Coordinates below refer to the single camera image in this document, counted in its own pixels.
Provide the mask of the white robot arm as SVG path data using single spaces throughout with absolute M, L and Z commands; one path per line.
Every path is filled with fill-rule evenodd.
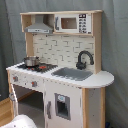
M 26 115 L 18 115 L 0 128 L 37 128 L 34 121 Z

